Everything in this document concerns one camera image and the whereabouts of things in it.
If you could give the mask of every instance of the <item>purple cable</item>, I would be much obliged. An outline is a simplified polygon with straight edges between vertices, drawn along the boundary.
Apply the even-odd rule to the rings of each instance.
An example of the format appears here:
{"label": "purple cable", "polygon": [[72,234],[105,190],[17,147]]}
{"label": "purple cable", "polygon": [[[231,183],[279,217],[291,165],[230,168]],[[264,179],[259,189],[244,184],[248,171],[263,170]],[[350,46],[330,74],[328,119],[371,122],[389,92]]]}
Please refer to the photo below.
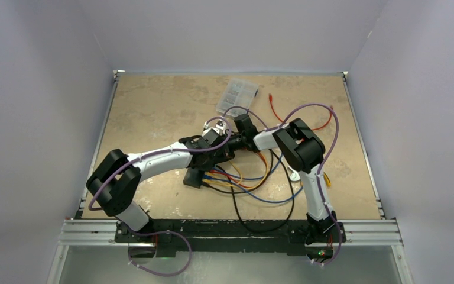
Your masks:
{"label": "purple cable", "polygon": [[142,233],[138,233],[138,232],[133,231],[129,227],[128,227],[128,230],[133,235],[136,235],[136,236],[139,236],[139,237],[149,237],[149,236],[152,236],[152,235],[160,235],[160,234],[176,235],[177,237],[181,238],[185,242],[187,247],[189,248],[189,258],[187,259],[187,263],[180,270],[172,272],[172,273],[161,273],[161,272],[150,270],[150,269],[148,269],[148,268],[146,268],[144,266],[141,266],[140,264],[136,263],[133,259],[131,259],[131,255],[130,255],[129,249],[128,249],[129,262],[131,264],[133,264],[136,268],[139,268],[141,270],[147,271],[148,273],[151,273],[151,274],[154,274],[154,275],[157,275],[157,276],[170,277],[170,276],[179,275],[180,273],[184,272],[187,269],[187,267],[189,266],[190,261],[192,260],[192,247],[190,246],[189,241],[187,241],[187,239],[183,235],[181,235],[181,234],[179,234],[177,232],[174,232],[174,231],[159,231],[159,232],[154,232],[154,233],[142,234]]}
{"label": "purple cable", "polygon": [[171,151],[187,152],[187,153],[200,153],[200,152],[207,152],[207,151],[216,150],[216,149],[222,147],[223,145],[225,145],[225,143],[227,143],[227,141],[229,141],[229,138],[231,137],[231,132],[232,132],[231,124],[224,117],[213,117],[210,120],[208,120],[208,122],[210,122],[211,120],[216,120],[216,119],[223,120],[225,122],[225,124],[227,124],[227,127],[229,128],[229,133],[227,133],[227,138],[225,138],[225,140],[223,140],[223,142],[221,142],[217,146],[214,146],[214,147],[211,147],[211,148],[207,148],[207,149],[173,149],[173,150],[166,149],[166,150],[159,150],[159,151],[150,152],[150,153],[147,153],[147,154],[145,154],[145,155],[143,155],[143,156],[141,156],[139,158],[135,158],[135,159],[129,161],[128,163],[125,163],[124,165],[122,165],[113,174],[111,174],[111,176],[109,178],[107,178],[106,181],[104,181],[104,183],[102,184],[102,186],[100,186],[100,188],[95,193],[95,195],[93,195],[93,198],[89,202],[88,209],[90,209],[91,211],[102,210],[102,208],[93,208],[93,204],[100,197],[100,194],[102,194],[102,191],[107,187],[109,182],[111,182],[112,179],[114,179],[118,174],[120,174],[122,171],[124,171],[127,167],[129,167],[133,163],[139,162],[141,160],[144,160],[146,158],[149,158],[151,156],[155,156],[155,155],[158,155],[158,154],[169,153]]}
{"label": "purple cable", "polygon": [[[317,104],[317,103],[310,103],[310,104],[304,104],[304,105],[301,105],[299,106],[298,108],[294,109],[292,112],[290,112],[290,114],[288,114],[288,116],[286,116],[286,118],[283,120],[283,122],[280,124],[280,126],[284,125],[286,123],[286,121],[288,119],[290,119],[290,117],[297,111],[305,108],[305,107],[309,107],[309,106],[313,106],[313,105],[317,105],[319,107],[324,107],[326,108],[327,110],[330,111],[330,113],[333,115],[334,119],[335,119],[335,137],[333,138],[333,141],[332,141],[332,145],[330,146],[330,150],[328,150],[328,153],[326,153],[325,155],[325,158],[323,159],[323,161],[321,162],[321,164],[319,165],[319,167],[317,168],[317,175],[322,175],[323,174],[323,166],[325,165],[326,161],[328,160],[328,157],[330,156],[330,154],[332,153],[332,150],[333,148],[335,148],[335,144],[336,144],[336,140],[338,139],[338,129],[339,129],[339,125],[338,125],[338,117],[336,116],[336,113],[335,111],[330,108],[329,106],[327,105],[323,105],[323,104]],[[335,227],[337,228],[338,230],[338,247],[337,247],[337,251],[336,253],[333,254],[332,258],[330,260],[328,260],[326,263],[323,263],[322,265],[328,265],[330,264],[336,257],[337,255],[339,254],[340,252],[340,249],[342,248],[342,232],[341,232],[341,229],[340,229],[340,226],[338,225],[338,222],[337,220],[333,217],[332,215],[332,212],[330,210],[330,208],[328,207],[328,205],[326,204],[326,199],[325,199],[325,194],[323,193],[323,188],[321,187],[321,179],[317,179],[317,188],[319,189],[319,195],[321,195],[321,201],[323,202],[324,206],[325,206],[325,209],[326,209],[326,212],[328,213],[328,215],[330,215],[330,218],[332,219]]]}
{"label": "purple cable", "polygon": [[243,108],[242,106],[231,106],[230,108],[228,108],[224,113],[223,113],[223,116],[225,116],[227,114],[227,112],[229,112],[231,109],[233,108],[240,108],[240,109],[243,109],[245,110],[246,112],[249,112],[250,114],[252,114],[254,117],[256,117],[261,123],[262,125],[265,127],[265,129],[267,129],[267,124],[265,124],[265,122],[262,120],[262,118],[260,118],[258,115],[256,115],[254,112],[250,111],[248,108]]}

